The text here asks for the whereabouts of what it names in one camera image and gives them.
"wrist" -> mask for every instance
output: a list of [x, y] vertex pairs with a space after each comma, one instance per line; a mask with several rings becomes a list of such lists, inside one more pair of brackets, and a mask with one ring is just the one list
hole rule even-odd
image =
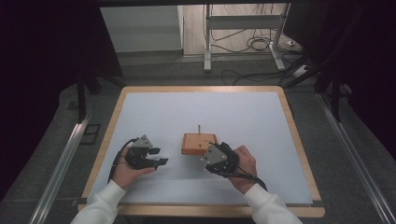
[[250, 190], [252, 187], [254, 186], [254, 183], [246, 183], [240, 187], [238, 187], [237, 189], [239, 190], [239, 192], [241, 192], [242, 194], [246, 194], [246, 192], [248, 192], [248, 190]]

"wooden block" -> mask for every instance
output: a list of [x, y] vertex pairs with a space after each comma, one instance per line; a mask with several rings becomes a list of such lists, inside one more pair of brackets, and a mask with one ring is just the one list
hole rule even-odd
[[209, 148], [209, 143], [217, 143], [216, 135], [213, 133], [185, 133], [181, 154], [204, 156]]

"hand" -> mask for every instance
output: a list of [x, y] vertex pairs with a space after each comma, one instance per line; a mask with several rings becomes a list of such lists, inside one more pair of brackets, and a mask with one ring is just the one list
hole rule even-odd
[[119, 163], [117, 164], [114, 175], [111, 178], [122, 189], [128, 188], [140, 175], [146, 175], [155, 171], [153, 167], [141, 170], [134, 170], [130, 167], [125, 160], [125, 155], [128, 152], [128, 149], [129, 147], [126, 147], [121, 152]]
[[[240, 168], [237, 168], [236, 172], [238, 174], [246, 174], [245, 172], [247, 172], [250, 175], [257, 176], [256, 160], [250, 154], [248, 149], [245, 146], [241, 146], [234, 150], [234, 152], [239, 156]], [[229, 177], [228, 179], [242, 194], [245, 194], [255, 184], [251, 180], [238, 177]]]

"black curtain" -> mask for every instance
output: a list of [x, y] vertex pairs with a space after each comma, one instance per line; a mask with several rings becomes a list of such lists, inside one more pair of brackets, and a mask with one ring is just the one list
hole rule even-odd
[[3, 198], [52, 121], [60, 92], [81, 74], [97, 93], [96, 77], [121, 70], [99, 7], [2, 1], [0, 28]]

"person's arm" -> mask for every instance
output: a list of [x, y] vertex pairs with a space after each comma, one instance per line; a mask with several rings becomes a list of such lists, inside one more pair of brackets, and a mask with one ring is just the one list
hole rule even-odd
[[[239, 156], [238, 173], [244, 172], [257, 176], [256, 160], [245, 146], [241, 146], [234, 151]], [[253, 210], [253, 220], [258, 224], [301, 224], [298, 219], [275, 194], [268, 193], [259, 184], [250, 180], [230, 177], [233, 186], [238, 189], [247, 204]]]
[[109, 224], [113, 223], [117, 216], [121, 198], [125, 195], [128, 188], [140, 175], [152, 173], [154, 168], [141, 170], [132, 169], [125, 161], [124, 155], [128, 147], [121, 154], [119, 163], [112, 179], [99, 192], [92, 195], [87, 206], [84, 207], [72, 220], [72, 224]]

